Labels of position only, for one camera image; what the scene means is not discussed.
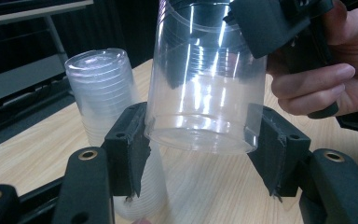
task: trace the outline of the cup bottom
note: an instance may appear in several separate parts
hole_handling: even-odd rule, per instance
[[[164,146],[217,154],[244,154],[257,148],[257,136],[243,125],[200,115],[156,118],[145,135]]]

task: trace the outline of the transparent cup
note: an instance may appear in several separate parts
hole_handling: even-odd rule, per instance
[[[66,75],[92,147],[100,147],[121,113],[140,97],[123,49],[91,50],[65,63]]]
[[[257,148],[267,58],[255,59],[230,1],[160,0],[145,135],[219,154]]]

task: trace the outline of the hand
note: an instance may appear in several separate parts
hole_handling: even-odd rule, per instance
[[[323,15],[325,36],[335,60],[340,63],[298,74],[288,74],[280,52],[268,56],[272,92],[280,107],[294,115],[322,110],[335,101],[344,115],[358,111],[358,8],[347,12],[338,0]]]

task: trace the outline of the table surface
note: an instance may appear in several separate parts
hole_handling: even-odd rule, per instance
[[[147,100],[152,61],[133,69],[142,100]],[[275,109],[311,140],[310,149],[332,148],[358,162],[358,133],[340,129],[335,119],[312,120],[283,112],[270,91],[265,105]],[[0,145],[0,184],[19,195],[62,176],[69,156],[88,147],[76,104],[72,104]],[[269,197],[261,177],[246,155],[219,156],[160,148],[168,189],[163,208],[152,223],[303,223],[299,197]],[[116,216],[120,223],[131,223]]]

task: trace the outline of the stack of plastic cups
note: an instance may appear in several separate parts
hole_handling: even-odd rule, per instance
[[[100,147],[121,113],[139,103],[127,53],[122,49],[92,50],[69,59],[65,68],[89,144]],[[167,189],[158,144],[150,147],[140,197],[114,197],[115,211],[126,219],[147,218],[165,203]]]
[[[126,51],[88,51],[65,63],[89,144],[100,147],[121,113],[139,103]]]

